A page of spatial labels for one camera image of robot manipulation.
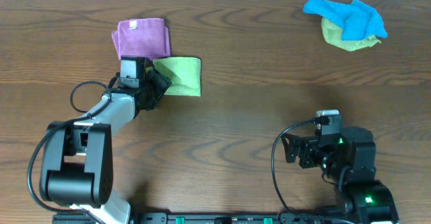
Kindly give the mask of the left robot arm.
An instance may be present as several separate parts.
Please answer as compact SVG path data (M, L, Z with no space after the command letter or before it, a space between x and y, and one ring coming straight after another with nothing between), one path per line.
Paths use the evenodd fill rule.
M52 122L43 150L41 202L54 202L53 223L131 223L131 205L113 189L112 139L140 111L153 110L171 80L156 69L116 74L101 100L79 118Z

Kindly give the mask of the green microfiber cloth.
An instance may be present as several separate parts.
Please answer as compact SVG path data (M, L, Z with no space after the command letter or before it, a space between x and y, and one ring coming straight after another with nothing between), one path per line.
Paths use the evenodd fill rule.
M171 80L167 96L201 96L201 60L195 57L155 59L152 64Z

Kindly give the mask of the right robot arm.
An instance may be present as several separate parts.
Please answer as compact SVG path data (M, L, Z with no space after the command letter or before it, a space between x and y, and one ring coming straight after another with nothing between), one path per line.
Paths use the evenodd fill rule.
M322 126L314 137L281 136L286 161L301 168L319 167L332 180L336 204L315 213L298 213L305 223L398 223L390 190L375 178L373 134L357 126Z

